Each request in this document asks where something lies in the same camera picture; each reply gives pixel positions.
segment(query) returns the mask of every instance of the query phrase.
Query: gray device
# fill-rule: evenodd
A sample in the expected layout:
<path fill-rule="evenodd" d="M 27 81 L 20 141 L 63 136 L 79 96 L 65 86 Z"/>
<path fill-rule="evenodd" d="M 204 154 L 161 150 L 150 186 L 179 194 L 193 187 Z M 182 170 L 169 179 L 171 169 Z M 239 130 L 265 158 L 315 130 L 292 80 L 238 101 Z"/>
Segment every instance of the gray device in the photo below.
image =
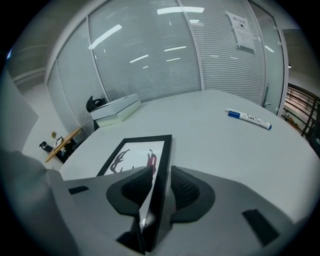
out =
<path fill-rule="evenodd" d="M 137 222 L 139 205 L 151 188 L 149 167 L 63 181 L 35 159 L 20 153 L 2 156 L 1 170 L 10 170 L 1 174 L 13 212 L 48 253 L 144 253 Z M 172 210 L 162 214 L 169 216 L 169 229 L 150 255 L 272 255 L 300 228 L 239 182 L 172 166 L 169 185 L 174 201 L 165 200 L 164 208 Z"/>

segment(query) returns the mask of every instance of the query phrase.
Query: picture frame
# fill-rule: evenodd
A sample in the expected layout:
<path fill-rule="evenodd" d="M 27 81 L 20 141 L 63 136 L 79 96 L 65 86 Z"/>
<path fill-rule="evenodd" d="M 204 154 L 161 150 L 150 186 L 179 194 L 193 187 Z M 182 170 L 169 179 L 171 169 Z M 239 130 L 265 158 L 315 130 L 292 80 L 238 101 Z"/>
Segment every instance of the picture frame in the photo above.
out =
<path fill-rule="evenodd" d="M 156 245 L 166 192 L 171 145 L 171 134 L 124 138 L 97 174 L 97 176 L 112 175 L 132 168 L 152 166 L 152 188 L 139 210 L 139 225 L 147 252 Z"/>

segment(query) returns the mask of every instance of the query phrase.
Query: black picture frame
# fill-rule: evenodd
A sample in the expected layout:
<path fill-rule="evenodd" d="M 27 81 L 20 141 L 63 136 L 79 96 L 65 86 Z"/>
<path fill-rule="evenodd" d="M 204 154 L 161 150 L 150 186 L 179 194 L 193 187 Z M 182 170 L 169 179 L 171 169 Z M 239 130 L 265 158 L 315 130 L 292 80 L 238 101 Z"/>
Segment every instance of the black picture frame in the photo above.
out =
<path fill-rule="evenodd" d="M 153 187 L 153 192 L 150 200 L 148 213 L 146 216 L 146 223 L 151 223 L 146 226 L 142 231 L 142 237 L 145 243 L 145 250 L 151 252 L 155 246 L 160 227 L 162 210 L 165 201 L 166 182 L 169 171 L 172 135 L 148 136 L 148 137 L 134 137 L 124 138 L 116 149 L 112 152 L 111 156 L 104 163 L 103 167 L 98 172 L 97 176 L 103 176 L 108 167 L 113 163 L 120 150 L 126 143 L 143 143 L 143 142 L 159 142 L 164 141 L 162 154 L 159 162 L 159 167 Z"/>

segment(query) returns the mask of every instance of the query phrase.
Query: whiteboard marker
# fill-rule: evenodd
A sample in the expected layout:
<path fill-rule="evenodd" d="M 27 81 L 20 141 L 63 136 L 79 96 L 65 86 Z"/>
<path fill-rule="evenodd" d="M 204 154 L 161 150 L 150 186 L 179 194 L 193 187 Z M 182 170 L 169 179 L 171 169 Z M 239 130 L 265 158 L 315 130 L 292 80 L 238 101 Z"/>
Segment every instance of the whiteboard marker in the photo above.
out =
<path fill-rule="evenodd" d="M 228 112 L 229 117 L 242 119 L 242 120 L 248 121 L 250 123 L 254 123 L 254 124 L 261 126 L 263 128 L 266 128 L 268 130 L 271 130 L 271 128 L 272 128 L 272 125 L 270 123 L 265 122 L 265 121 L 261 120 L 260 118 L 257 118 L 253 115 L 242 113 L 242 112 L 239 112 L 239 111 L 231 109 L 231 108 L 227 108 L 224 111 Z"/>

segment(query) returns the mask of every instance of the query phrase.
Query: blue marker cap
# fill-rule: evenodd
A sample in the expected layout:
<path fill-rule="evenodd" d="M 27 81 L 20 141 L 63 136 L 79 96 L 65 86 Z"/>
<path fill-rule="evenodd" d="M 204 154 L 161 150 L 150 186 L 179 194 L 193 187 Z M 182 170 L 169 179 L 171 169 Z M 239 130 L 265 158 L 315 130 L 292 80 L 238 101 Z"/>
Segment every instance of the blue marker cap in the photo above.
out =
<path fill-rule="evenodd" d="M 233 112 L 233 111 L 229 111 L 228 116 L 233 117 L 233 118 L 240 118 L 240 114 L 237 112 Z"/>

